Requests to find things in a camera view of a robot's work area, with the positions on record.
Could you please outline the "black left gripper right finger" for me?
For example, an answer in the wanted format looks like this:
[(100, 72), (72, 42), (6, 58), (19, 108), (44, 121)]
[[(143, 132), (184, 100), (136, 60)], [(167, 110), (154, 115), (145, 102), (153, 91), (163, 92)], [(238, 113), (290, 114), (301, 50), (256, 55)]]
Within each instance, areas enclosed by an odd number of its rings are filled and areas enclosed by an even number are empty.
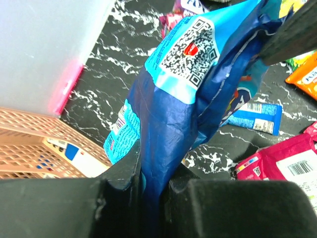
[(314, 238), (308, 197), (288, 181), (202, 179), (180, 165), (162, 196), (164, 238)]

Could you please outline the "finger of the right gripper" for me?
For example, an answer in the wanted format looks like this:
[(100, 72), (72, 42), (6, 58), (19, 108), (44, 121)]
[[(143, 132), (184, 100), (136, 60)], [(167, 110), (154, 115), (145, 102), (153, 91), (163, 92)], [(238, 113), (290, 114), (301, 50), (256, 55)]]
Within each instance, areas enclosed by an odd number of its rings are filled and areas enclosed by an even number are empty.
[(273, 65), (317, 48), (317, 2), (306, 2), (263, 46), (260, 58)]

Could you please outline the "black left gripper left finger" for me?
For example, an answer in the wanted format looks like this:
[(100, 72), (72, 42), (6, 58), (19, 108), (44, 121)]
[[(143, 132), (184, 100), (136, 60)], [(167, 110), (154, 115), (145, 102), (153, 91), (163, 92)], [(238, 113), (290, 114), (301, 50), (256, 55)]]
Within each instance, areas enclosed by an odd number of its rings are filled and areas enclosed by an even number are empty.
[(139, 151), (96, 178), (2, 180), (1, 237), (139, 237)]

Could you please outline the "blue Slendy snack bag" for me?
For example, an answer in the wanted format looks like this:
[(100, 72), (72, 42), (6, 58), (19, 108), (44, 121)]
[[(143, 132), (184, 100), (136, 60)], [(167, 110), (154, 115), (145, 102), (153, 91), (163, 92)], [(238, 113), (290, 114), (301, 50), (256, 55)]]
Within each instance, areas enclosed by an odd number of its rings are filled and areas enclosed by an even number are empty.
[(186, 16), (146, 60), (104, 143), (113, 164), (140, 144), (142, 237), (159, 235), (160, 195), (185, 155), (258, 91), (259, 52), (283, 24), (280, 6), (246, 0)]

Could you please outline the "magenta silver snack bag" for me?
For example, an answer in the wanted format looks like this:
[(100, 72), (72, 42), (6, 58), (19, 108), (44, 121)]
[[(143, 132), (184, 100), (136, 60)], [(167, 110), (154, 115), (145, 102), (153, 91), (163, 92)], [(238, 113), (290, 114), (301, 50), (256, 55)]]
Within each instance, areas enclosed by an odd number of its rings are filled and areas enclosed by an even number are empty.
[(258, 150), (235, 168), (238, 180), (287, 180), (317, 209), (317, 123), (297, 136)]

